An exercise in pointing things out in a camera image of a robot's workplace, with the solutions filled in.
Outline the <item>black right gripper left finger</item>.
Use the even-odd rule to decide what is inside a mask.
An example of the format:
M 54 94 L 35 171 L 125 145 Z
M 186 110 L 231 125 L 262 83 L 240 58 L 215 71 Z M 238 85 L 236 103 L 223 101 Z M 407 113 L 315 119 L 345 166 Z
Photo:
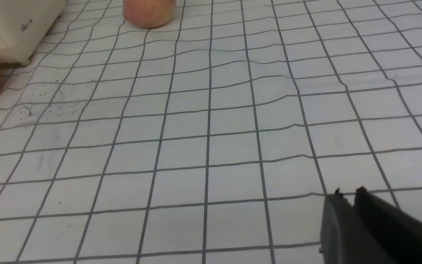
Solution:
M 325 264 L 396 264 L 370 234 L 340 189 L 323 203 L 320 250 Z

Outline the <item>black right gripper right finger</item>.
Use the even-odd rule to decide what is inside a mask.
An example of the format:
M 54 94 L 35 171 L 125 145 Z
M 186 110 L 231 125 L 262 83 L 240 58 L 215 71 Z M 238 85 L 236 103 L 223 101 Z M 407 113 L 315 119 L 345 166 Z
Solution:
M 422 264 L 422 222 L 364 187 L 356 190 L 354 209 L 382 249 L 399 264 Z

